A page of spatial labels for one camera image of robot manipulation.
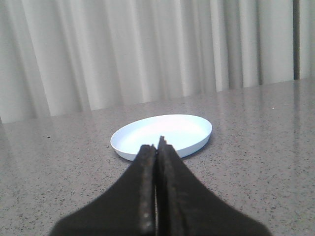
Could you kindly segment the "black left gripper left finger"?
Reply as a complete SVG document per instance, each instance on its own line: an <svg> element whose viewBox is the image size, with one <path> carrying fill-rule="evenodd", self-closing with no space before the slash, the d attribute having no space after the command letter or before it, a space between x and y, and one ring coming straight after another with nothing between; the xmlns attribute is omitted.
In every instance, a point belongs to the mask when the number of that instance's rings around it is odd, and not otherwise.
<svg viewBox="0 0 315 236"><path fill-rule="evenodd" d="M60 220L52 236L153 236L154 146L142 145L123 175L101 196Z"/></svg>

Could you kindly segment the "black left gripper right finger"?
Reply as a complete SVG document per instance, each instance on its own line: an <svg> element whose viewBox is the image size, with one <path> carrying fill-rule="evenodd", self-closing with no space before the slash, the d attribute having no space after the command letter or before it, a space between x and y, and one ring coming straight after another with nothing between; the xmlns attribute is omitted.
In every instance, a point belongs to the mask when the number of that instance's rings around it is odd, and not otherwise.
<svg viewBox="0 0 315 236"><path fill-rule="evenodd" d="M159 236L269 236L263 224L207 189L160 137L157 148Z"/></svg>

